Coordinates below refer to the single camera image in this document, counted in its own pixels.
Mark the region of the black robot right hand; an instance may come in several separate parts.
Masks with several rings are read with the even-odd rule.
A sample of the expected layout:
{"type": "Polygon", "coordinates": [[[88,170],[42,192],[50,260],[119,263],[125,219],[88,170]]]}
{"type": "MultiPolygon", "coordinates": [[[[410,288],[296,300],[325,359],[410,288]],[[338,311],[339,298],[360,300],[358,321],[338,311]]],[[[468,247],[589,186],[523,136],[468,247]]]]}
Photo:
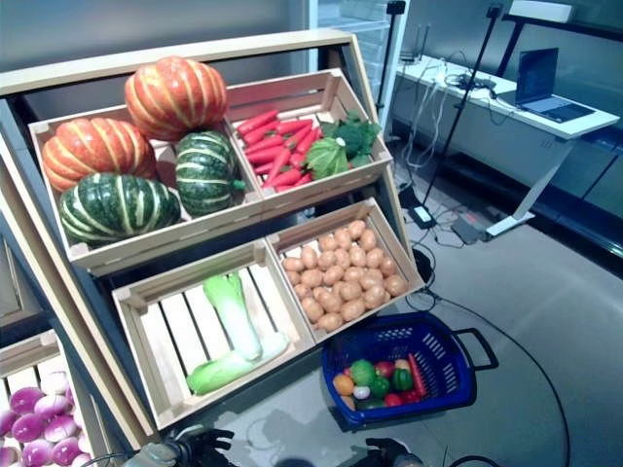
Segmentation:
{"type": "Polygon", "coordinates": [[[407,448],[390,438],[367,438],[367,458],[370,466],[392,466],[399,455],[407,454],[407,448]]]}

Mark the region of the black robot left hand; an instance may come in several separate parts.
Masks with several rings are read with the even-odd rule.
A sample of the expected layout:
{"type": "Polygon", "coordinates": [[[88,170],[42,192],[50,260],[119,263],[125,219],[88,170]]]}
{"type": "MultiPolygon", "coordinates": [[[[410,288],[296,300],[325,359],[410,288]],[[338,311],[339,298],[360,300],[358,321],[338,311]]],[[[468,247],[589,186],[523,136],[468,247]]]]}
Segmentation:
{"type": "Polygon", "coordinates": [[[172,431],[165,438],[165,445],[173,450],[178,466],[234,466],[224,454],[231,448],[234,436],[230,430],[197,424],[172,431]]]}

